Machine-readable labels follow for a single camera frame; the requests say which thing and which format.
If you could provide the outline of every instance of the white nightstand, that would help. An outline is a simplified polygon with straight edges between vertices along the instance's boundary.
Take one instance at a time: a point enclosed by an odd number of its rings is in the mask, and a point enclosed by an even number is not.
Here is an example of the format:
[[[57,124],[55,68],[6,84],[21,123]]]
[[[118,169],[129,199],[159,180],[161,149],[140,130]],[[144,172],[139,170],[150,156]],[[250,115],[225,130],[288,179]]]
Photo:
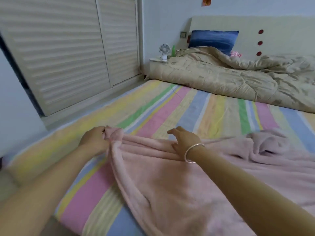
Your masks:
[[[150,60],[150,72],[153,71],[157,66],[161,64],[167,64],[167,61],[163,61],[159,56],[156,58],[151,58]]]

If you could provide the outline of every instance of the wardrobe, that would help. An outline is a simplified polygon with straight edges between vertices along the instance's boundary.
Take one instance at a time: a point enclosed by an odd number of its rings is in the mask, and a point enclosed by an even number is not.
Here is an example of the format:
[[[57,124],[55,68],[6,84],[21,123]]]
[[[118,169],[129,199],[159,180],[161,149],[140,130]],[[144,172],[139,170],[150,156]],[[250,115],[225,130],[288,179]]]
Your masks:
[[[0,30],[45,116],[140,73],[137,0],[0,0]]]

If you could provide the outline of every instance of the bed sheet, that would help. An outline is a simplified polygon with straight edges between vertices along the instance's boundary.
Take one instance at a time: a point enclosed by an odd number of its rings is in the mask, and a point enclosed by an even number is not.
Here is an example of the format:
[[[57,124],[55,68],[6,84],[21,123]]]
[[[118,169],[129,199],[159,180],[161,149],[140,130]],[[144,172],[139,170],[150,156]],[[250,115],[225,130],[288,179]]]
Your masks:
[[[281,128],[297,148],[315,153],[315,114],[150,80],[31,146],[11,153],[5,158],[6,165],[18,182],[27,182],[73,150],[85,131],[99,125],[159,139],[173,139],[166,131],[176,126],[201,138]],[[126,206],[104,155],[93,158],[82,169],[55,216],[81,235],[145,235]]]

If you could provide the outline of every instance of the pink stripe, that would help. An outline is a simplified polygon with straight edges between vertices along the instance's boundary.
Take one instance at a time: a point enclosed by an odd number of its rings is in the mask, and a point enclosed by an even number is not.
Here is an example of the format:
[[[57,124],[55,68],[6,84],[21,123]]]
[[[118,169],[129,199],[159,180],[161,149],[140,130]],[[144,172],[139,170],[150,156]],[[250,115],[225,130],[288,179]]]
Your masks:
[[[173,98],[166,103],[153,117],[137,132],[137,136],[150,138],[165,122],[167,117],[177,108],[191,88],[182,87]]]
[[[81,235],[92,210],[114,181],[112,167],[107,162],[77,191],[61,216],[61,222]]]
[[[257,114],[263,129],[279,128],[275,122],[270,108],[266,103],[255,103],[257,107]]]

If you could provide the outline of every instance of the white headboard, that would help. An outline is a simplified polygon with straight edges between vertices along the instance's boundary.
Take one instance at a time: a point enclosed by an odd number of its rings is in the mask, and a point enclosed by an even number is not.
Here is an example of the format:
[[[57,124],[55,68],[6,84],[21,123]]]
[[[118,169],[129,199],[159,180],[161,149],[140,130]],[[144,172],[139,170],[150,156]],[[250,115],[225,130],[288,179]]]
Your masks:
[[[256,58],[259,51],[315,55],[315,17],[194,16],[190,33],[193,30],[238,30],[233,50],[247,59]]]

